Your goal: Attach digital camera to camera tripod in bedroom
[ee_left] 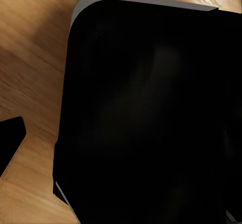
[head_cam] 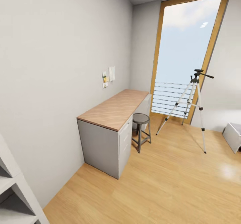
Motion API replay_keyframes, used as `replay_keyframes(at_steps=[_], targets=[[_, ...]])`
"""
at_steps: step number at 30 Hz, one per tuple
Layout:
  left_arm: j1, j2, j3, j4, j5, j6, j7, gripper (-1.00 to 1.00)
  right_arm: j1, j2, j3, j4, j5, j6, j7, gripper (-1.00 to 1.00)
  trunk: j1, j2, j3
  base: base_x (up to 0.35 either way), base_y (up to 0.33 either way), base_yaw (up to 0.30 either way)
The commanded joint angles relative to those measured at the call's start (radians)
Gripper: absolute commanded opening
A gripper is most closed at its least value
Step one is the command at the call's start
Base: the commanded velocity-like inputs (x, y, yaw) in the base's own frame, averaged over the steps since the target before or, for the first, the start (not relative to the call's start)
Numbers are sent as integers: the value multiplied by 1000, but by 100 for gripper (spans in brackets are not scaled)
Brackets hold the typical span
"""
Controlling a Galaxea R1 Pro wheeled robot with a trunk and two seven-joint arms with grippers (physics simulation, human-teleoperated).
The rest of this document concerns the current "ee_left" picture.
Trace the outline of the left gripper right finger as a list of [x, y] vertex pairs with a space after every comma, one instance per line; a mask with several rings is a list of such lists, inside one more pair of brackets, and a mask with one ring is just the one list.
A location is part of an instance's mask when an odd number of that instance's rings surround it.
[[242, 157], [242, 118], [230, 116], [226, 134]]

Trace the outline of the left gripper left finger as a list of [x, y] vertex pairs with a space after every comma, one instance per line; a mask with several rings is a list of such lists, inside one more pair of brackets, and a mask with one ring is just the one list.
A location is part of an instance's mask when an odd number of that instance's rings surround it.
[[0, 177], [26, 136], [21, 116], [0, 122]]

